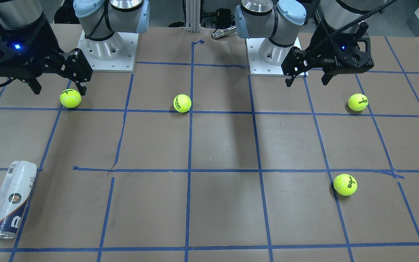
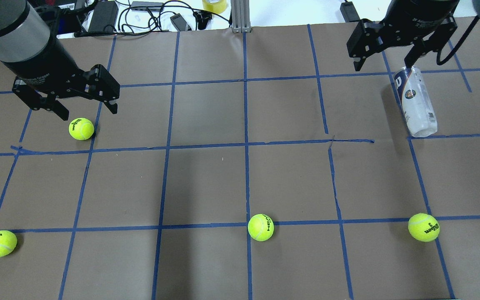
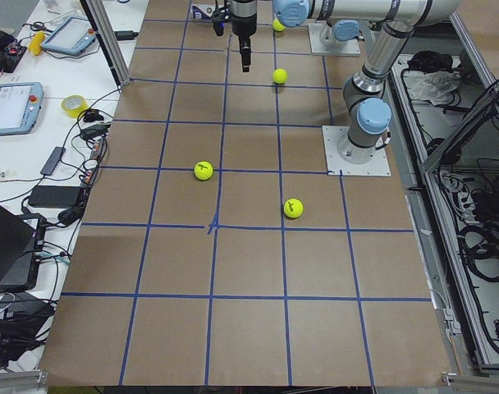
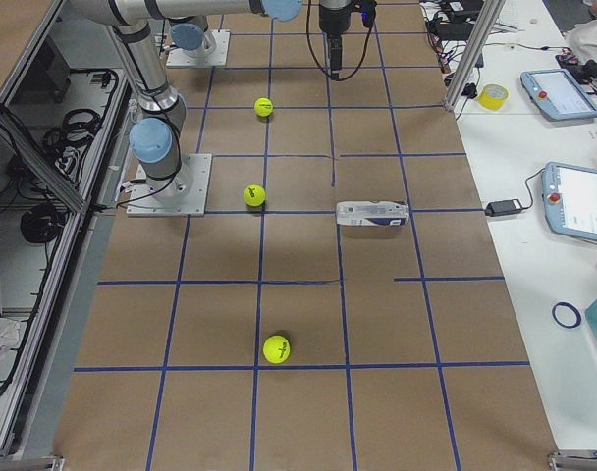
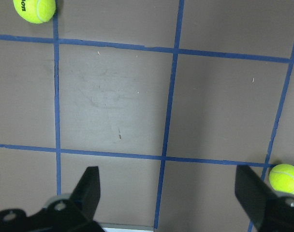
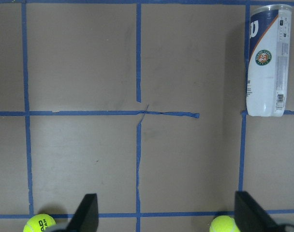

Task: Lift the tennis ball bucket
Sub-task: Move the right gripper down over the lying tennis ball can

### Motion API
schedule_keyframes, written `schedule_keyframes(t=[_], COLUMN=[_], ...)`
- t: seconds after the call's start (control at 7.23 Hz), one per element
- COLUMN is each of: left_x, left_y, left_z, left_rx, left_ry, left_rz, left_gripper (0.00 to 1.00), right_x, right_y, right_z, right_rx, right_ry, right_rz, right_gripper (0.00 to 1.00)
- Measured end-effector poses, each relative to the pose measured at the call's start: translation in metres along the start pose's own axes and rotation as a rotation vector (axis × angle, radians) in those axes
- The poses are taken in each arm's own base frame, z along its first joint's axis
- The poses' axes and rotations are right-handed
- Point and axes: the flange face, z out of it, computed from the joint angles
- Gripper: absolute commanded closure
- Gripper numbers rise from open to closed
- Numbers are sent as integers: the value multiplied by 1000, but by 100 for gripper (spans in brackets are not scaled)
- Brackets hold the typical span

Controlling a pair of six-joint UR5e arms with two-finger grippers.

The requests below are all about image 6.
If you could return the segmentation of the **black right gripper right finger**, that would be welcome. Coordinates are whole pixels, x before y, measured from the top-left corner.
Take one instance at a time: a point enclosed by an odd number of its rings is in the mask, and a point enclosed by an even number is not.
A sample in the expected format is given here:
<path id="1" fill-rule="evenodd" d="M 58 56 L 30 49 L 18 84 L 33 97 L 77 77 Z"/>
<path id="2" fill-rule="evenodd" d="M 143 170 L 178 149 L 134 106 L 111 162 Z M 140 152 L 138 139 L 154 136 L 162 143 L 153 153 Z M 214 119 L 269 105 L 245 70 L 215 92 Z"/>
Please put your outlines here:
<path id="1" fill-rule="evenodd" d="M 235 223 L 241 232 L 278 232 L 278 224 L 246 191 L 235 192 Z"/>

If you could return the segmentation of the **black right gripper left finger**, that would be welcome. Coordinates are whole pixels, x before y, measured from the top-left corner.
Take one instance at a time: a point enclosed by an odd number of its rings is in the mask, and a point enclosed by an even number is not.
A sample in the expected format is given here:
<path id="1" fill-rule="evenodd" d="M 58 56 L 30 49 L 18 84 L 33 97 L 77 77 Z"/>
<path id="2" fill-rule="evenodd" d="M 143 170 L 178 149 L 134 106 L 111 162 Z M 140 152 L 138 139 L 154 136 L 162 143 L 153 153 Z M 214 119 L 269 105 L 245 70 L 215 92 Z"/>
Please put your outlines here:
<path id="1" fill-rule="evenodd" d="M 73 218 L 66 227 L 67 232 L 96 232 L 99 226 L 98 198 L 96 193 L 86 194 Z"/>

